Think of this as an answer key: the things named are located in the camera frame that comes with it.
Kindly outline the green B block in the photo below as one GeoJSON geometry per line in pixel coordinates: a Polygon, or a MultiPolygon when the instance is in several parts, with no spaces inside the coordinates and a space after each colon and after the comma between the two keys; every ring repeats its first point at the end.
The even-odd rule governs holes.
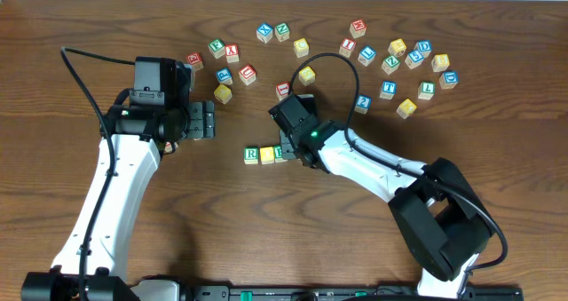
{"type": "Polygon", "coordinates": [[[285,162],[286,161],[286,159],[283,158],[281,146],[273,146],[272,149],[273,149],[273,152],[274,152],[274,161],[275,162],[285,162]]]}

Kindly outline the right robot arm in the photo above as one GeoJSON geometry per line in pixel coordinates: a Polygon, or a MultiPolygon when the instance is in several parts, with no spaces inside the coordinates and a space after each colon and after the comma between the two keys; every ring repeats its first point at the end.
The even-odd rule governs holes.
{"type": "Polygon", "coordinates": [[[496,224],[459,169],[444,158],[407,160],[317,117],[310,96],[292,94],[269,111],[303,165],[345,177],[385,201],[422,267],[417,293],[460,299],[496,224]]]}

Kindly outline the green R block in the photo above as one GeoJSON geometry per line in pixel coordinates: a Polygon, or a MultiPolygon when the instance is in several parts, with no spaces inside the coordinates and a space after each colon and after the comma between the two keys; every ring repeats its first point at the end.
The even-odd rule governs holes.
{"type": "Polygon", "coordinates": [[[243,159],[246,164],[258,164],[259,149],[257,147],[245,147],[243,150],[243,159]]]}

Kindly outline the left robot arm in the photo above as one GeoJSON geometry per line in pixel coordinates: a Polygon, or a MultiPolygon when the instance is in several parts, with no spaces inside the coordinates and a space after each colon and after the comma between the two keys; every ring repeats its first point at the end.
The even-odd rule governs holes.
{"type": "Polygon", "coordinates": [[[138,57],[132,87],[99,119],[97,168],[72,233],[47,272],[27,274],[23,300],[191,300],[165,275],[126,282],[130,238],[146,188],[162,158],[183,139],[215,135],[215,105],[191,101],[194,68],[175,59],[138,57]]]}

